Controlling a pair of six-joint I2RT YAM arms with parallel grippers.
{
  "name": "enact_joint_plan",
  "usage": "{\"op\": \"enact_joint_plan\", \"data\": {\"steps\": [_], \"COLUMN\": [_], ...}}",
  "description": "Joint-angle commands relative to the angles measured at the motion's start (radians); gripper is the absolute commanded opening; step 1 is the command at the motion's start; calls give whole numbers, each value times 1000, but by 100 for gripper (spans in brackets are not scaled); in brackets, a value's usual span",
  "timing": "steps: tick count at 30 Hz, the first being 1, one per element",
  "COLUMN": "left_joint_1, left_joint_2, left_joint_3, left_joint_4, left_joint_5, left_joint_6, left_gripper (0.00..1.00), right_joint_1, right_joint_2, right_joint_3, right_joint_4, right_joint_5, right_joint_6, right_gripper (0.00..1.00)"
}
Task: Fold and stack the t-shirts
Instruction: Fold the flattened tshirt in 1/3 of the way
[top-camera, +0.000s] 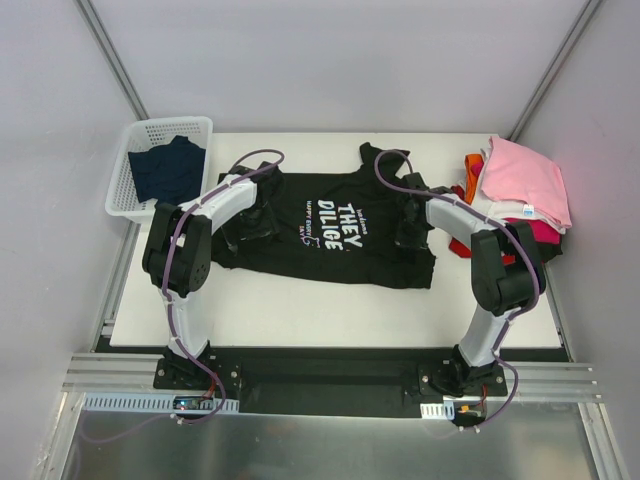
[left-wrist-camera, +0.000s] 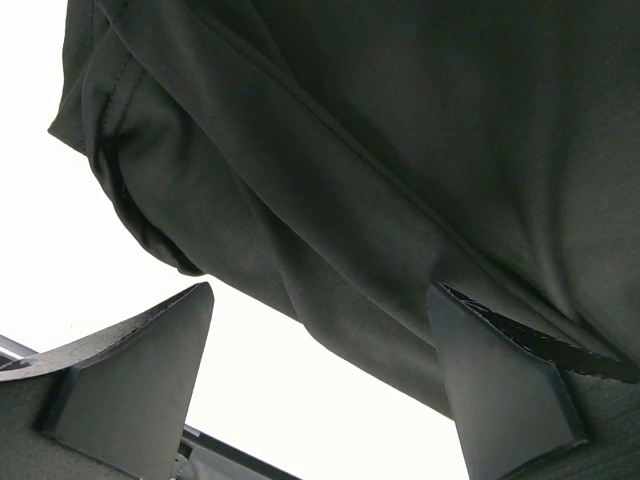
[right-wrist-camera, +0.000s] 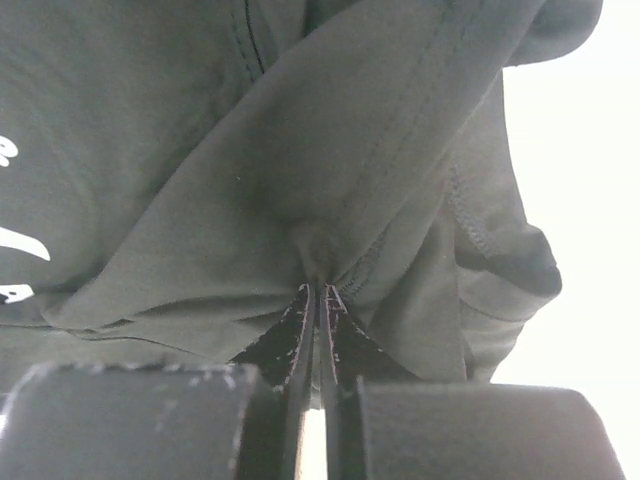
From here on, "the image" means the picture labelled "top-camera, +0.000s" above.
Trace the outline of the red t shirt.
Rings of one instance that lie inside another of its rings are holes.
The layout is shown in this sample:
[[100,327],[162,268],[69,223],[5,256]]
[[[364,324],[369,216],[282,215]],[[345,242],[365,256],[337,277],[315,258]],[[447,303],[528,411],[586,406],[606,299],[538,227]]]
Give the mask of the red t shirt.
[[[460,185],[453,185],[451,190],[454,194],[456,194],[462,201],[465,201],[465,191]],[[456,254],[458,257],[463,259],[471,258],[471,250],[467,248],[463,243],[461,243],[455,237],[452,237],[449,243],[449,250]]]

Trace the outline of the pink t shirt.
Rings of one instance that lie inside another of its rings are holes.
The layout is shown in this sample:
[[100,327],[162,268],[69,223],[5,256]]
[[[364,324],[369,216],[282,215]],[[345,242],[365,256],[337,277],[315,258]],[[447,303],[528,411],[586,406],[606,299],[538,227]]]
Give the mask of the pink t shirt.
[[505,140],[489,139],[490,154],[479,188],[494,202],[519,202],[564,229],[572,227],[568,197],[560,168],[547,157]]

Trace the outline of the magenta t shirt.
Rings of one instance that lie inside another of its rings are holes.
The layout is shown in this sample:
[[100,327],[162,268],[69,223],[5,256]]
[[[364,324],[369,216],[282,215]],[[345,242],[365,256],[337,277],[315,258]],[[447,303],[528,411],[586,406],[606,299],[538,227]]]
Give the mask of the magenta t shirt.
[[549,224],[545,219],[526,219],[531,226],[534,239],[538,243],[560,245],[562,234],[558,232],[553,224]]

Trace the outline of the white plastic laundry basket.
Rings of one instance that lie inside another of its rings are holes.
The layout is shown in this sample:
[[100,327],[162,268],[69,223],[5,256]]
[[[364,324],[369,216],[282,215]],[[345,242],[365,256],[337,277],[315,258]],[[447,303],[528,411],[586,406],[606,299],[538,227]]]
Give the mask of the white plastic laundry basket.
[[203,194],[208,182],[212,134],[213,121],[206,116],[155,118],[131,124],[123,134],[116,155],[105,199],[106,212],[141,225],[151,223],[156,200],[138,201],[128,154],[147,152],[153,147],[169,144],[176,136],[186,137],[205,151],[200,184],[200,194]]

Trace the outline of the white t shirt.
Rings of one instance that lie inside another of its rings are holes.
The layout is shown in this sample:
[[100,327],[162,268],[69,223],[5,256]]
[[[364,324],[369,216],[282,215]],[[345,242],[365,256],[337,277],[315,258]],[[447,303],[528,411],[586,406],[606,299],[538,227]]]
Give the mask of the white t shirt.
[[[487,147],[481,151],[481,154],[484,157],[484,165],[488,160],[490,154],[490,147]],[[564,229],[559,227],[554,223],[553,220],[549,220],[544,215],[540,213],[535,213],[532,206],[524,206],[523,213],[520,212],[521,203],[519,202],[494,202],[491,199],[487,198],[479,188],[480,181],[482,180],[482,172],[479,177],[478,186],[476,190],[475,197],[471,206],[484,214],[487,214],[494,218],[499,219],[507,219],[507,218],[515,218],[515,219],[545,219],[549,224],[553,224],[554,228],[560,232],[561,234],[566,233],[569,229]]]

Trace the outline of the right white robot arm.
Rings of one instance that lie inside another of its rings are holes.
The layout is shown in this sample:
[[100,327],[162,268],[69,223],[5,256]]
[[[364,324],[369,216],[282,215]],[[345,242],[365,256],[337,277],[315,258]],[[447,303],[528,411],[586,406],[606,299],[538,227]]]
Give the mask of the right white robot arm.
[[501,373],[500,349],[511,325],[546,289],[538,244],[528,222],[481,214],[446,188],[428,188],[418,173],[405,175],[400,188],[417,203],[408,211],[411,222],[422,218],[471,252],[477,306],[448,362],[429,374],[429,385],[443,395],[473,394]]

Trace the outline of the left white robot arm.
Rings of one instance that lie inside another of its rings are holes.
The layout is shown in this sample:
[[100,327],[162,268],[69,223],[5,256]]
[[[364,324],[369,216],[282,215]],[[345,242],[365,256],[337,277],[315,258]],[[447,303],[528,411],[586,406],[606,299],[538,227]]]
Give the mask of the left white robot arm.
[[212,191],[187,204],[156,207],[142,268],[162,298],[169,356],[181,358],[176,374],[189,388],[205,386],[212,374],[202,358],[209,340],[196,297],[210,273],[213,237],[220,232],[223,247],[235,254],[243,241],[275,236],[279,227],[270,200],[281,184],[274,164],[264,162],[256,170],[237,165]]

